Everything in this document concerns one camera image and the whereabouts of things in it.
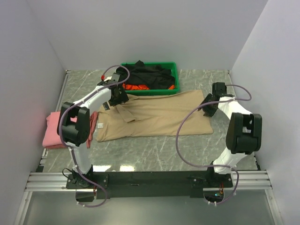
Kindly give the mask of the beige t shirt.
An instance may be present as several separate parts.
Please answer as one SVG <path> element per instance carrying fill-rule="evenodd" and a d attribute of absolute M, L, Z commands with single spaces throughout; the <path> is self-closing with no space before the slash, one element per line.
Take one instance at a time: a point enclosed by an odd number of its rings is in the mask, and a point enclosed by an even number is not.
<path fill-rule="evenodd" d="M 98 142 L 123 137 L 175 136 L 212 134 L 210 119 L 202 111 L 192 113 L 204 99 L 201 90 L 189 90 L 175 95 L 134 96 L 129 101 L 100 107 Z"/>

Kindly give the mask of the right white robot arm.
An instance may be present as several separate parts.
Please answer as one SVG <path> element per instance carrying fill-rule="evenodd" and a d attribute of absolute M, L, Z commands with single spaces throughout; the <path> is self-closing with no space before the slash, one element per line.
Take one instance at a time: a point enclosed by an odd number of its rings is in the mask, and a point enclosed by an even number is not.
<path fill-rule="evenodd" d="M 241 106 L 232 94 L 227 93 L 227 87 L 224 82 L 213 83 L 212 92 L 202 101 L 204 116 L 212 117 L 220 110 L 229 119 L 226 148 L 207 169 L 206 183 L 211 187 L 228 182 L 231 168 L 258 151 L 262 142 L 262 116 Z"/>

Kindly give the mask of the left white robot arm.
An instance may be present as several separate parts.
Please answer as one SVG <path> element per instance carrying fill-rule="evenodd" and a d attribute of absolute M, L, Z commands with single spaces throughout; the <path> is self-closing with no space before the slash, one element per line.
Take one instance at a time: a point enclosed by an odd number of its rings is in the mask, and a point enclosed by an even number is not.
<path fill-rule="evenodd" d="M 113 73 L 110 78 L 101 77 L 93 91 L 81 99 L 61 105 L 57 134 L 69 151 L 73 162 L 68 184 L 89 188 L 95 185 L 93 165 L 87 152 L 90 135 L 90 117 L 101 105 L 105 110 L 128 101 L 122 86 L 120 74 Z"/>

